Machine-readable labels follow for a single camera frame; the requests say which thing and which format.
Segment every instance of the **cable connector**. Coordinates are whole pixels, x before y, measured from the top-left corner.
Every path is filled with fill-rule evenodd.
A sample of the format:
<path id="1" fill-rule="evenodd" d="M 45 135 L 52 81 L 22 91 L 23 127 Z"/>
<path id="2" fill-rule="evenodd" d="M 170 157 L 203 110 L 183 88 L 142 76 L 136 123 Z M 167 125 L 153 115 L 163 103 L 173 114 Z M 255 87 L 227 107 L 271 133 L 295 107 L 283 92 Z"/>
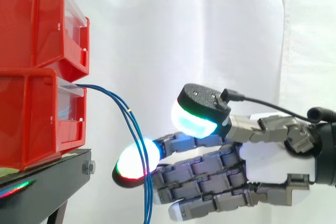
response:
<path id="1" fill-rule="evenodd" d="M 326 121 L 329 123 L 336 122 L 336 112 L 321 107 L 314 107 L 308 110 L 307 117 L 317 122 L 319 121 Z"/>
<path id="2" fill-rule="evenodd" d="M 245 100 L 245 96 L 243 94 L 240 94 L 237 91 L 231 89 L 224 89 L 224 91 L 220 95 L 220 98 L 225 102 L 242 102 Z"/>

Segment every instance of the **blue wire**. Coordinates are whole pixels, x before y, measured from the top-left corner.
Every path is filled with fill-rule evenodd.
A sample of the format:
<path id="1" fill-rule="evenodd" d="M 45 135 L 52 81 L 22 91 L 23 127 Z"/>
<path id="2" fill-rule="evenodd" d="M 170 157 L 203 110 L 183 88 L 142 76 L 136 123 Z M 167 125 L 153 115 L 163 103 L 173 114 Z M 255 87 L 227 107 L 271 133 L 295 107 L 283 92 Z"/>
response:
<path id="1" fill-rule="evenodd" d="M 145 220 L 144 220 L 144 224 L 149 224 L 151 221 L 151 216 L 152 216 L 152 211 L 153 211 L 153 184 L 151 181 L 151 173 L 150 173 L 150 168 L 149 168 L 149 160 L 148 160 L 148 153 L 143 141 L 143 136 L 142 133 L 140 131 L 140 127 L 138 125 L 138 122 L 136 121 L 136 118 L 133 114 L 132 111 L 127 111 L 129 110 L 129 106 L 125 103 L 125 101 L 120 98 L 118 95 L 116 95 L 115 93 L 108 91 L 100 86 L 97 85 L 89 85 L 89 84 L 78 84 L 77 86 L 82 87 L 82 88 L 91 88 L 91 89 L 95 89 L 98 90 L 106 95 L 108 95 L 110 98 L 112 98 L 115 103 L 118 105 L 119 109 L 121 110 L 125 121 L 128 125 L 128 128 L 134 138 L 135 144 L 137 145 L 138 151 L 140 153 L 140 157 L 141 157 L 141 162 L 142 162 L 142 167 L 143 167 L 143 172 L 144 172 L 144 194 L 145 194 Z M 133 132 L 133 129 L 127 119 L 127 116 L 129 117 L 129 119 L 132 121 L 132 124 L 139 136 L 140 142 L 142 144 L 143 147 L 143 152 L 144 152 L 144 156 L 145 156 L 145 162 L 146 162 L 146 166 L 145 166 L 145 162 L 143 160 L 143 155 L 142 155 L 142 151 L 141 148 L 139 146 L 137 137 L 135 136 L 135 133 Z"/>
<path id="2" fill-rule="evenodd" d="M 99 91 L 103 92 L 104 94 L 108 95 L 109 97 L 115 96 L 118 100 L 120 100 L 125 105 L 125 107 L 127 109 L 129 109 L 129 106 L 118 95 L 114 94 L 113 92 L 108 91 L 108 90 L 106 90 L 106 89 L 104 89 L 104 88 L 102 88 L 100 86 L 97 86 L 97 85 L 87 85 L 86 87 L 90 87 L 92 89 L 99 90 Z M 120 103 L 118 101 L 116 101 L 115 98 L 112 97 L 112 99 L 117 103 L 117 105 L 122 110 L 122 113 L 124 115 L 125 109 L 120 107 Z M 129 116 L 128 113 L 126 113 L 126 115 L 131 119 L 131 121 L 132 121 L 132 123 L 133 123 L 133 125 L 134 125 L 134 127 L 135 127 L 135 129 L 136 129 L 136 131 L 138 133 L 140 141 L 142 142 L 142 145 L 144 147 L 145 158 L 148 159 L 148 155 L 146 155 L 147 154 L 146 153 L 146 148 L 145 148 L 144 143 L 143 143 L 142 133 L 141 133 L 140 127 L 139 127 L 139 125 L 138 125 L 138 123 L 137 123 L 137 121 L 135 119 L 135 116 L 134 116 L 134 114 L 132 112 L 131 112 L 132 118 Z M 131 133 L 133 135 L 133 138 L 136 139 L 130 126 L 129 126 L 129 129 L 130 129 L 130 131 L 131 131 Z M 151 220 L 152 209 L 153 209 L 153 185 L 151 183 L 151 174 L 150 174 L 149 164 L 148 164 L 147 160 L 146 160 L 146 165 L 147 165 L 147 172 L 146 173 L 144 172 L 144 174 L 148 174 L 149 177 L 147 178 L 147 176 L 144 176 L 145 195 L 147 195 L 147 198 L 145 197 L 145 219 L 147 219 L 148 223 L 149 223 L 150 220 Z"/>
<path id="3" fill-rule="evenodd" d="M 138 151 L 139 151 L 139 153 L 140 153 L 140 157 L 141 157 L 141 159 L 142 159 L 142 165 L 143 165 L 143 167 L 144 167 L 144 162 L 143 162 L 143 157 L 142 157 L 142 152 L 141 152 L 140 146 L 139 146 L 139 144 L 138 144 L 138 142 L 137 142 L 137 140 L 136 140 L 137 138 L 135 137 L 135 134 L 134 134 L 134 132 L 133 132 L 133 129 L 132 129 L 131 125 L 129 124 L 129 121 L 127 120 L 126 115 L 131 119 L 131 121 L 133 122 L 133 124 L 135 124 L 135 127 L 136 127 L 137 129 L 139 129 L 139 125 L 138 125 L 138 123 L 137 123 L 136 121 L 134 121 L 135 118 L 131 118 L 131 117 L 128 115 L 128 113 L 125 112 L 125 108 L 120 104 L 119 101 L 116 100 L 115 97 L 113 97 L 113 93 L 112 93 L 112 92 L 109 92 L 109 91 L 107 91 L 106 89 L 104 89 L 104 88 L 102 88 L 102 87 L 100 87 L 100 86 L 93 86 L 93 85 L 91 86 L 91 85 L 84 85 L 84 84 L 83 84 L 83 85 L 79 85 L 79 86 L 81 86 L 81 87 L 87 87 L 87 88 L 92 88 L 92 89 L 101 91 L 101 92 L 103 92 L 104 94 L 106 94 L 106 95 L 108 95 L 109 97 L 111 97 L 111 98 L 117 103 L 118 107 L 121 109 L 121 112 L 122 112 L 122 114 L 123 114 L 123 116 L 124 116 L 124 118 L 125 118 L 125 120 L 126 120 L 126 123 L 127 123 L 128 127 L 129 127 L 129 129 L 130 129 L 130 131 L 131 131 L 131 134 L 132 134 L 132 136 L 133 136 L 133 138 L 134 138 L 134 140 L 135 140 L 135 142 L 136 142 Z M 145 220 L 147 220 L 147 219 L 148 219 L 148 202 L 150 202 L 150 195 L 149 195 L 148 192 L 147 192 L 148 182 L 147 182 L 147 179 L 146 179 L 145 176 L 144 176 L 144 186 L 145 186 Z"/>

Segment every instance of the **clear plastic front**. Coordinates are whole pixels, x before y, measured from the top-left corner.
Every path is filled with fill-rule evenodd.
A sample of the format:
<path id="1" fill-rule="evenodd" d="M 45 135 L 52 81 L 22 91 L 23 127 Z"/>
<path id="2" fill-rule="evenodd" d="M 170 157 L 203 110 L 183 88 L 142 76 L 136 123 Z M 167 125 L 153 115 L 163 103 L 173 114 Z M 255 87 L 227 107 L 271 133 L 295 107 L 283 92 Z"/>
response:
<path id="1" fill-rule="evenodd" d="M 80 28 L 88 23 L 74 0 L 65 0 L 65 28 L 68 35 L 80 46 Z"/>
<path id="2" fill-rule="evenodd" d="M 81 121 L 77 113 L 77 100 L 84 96 L 84 90 L 58 78 L 58 120 Z"/>

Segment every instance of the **screw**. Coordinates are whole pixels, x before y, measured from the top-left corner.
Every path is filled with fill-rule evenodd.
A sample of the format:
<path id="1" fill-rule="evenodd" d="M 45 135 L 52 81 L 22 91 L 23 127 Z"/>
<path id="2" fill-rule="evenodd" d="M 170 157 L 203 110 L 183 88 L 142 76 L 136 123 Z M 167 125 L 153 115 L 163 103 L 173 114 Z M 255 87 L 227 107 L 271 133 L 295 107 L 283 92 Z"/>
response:
<path id="1" fill-rule="evenodd" d="M 90 174 L 94 174 L 94 172 L 96 171 L 96 163 L 93 160 L 90 161 L 86 161 L 83 164 L 83 173 L 90 175 Z"/>

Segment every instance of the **red storage bin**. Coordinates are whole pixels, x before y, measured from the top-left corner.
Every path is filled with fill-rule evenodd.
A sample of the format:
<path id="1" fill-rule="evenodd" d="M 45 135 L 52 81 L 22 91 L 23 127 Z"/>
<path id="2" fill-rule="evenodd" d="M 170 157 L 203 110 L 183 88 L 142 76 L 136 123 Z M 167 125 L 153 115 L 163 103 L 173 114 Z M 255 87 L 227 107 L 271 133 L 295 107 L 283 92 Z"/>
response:
<path id="1" fill-rule="evenodd" d="M 89 19 L 73 0 L 0 0 L 0 67 L 89 74 Z"/>
<path id="2" fill-rule="evenodd" d="M 0 175 L 85 144 L 86 90 L 52 69 L 0 68 L 0 111 Z"/>

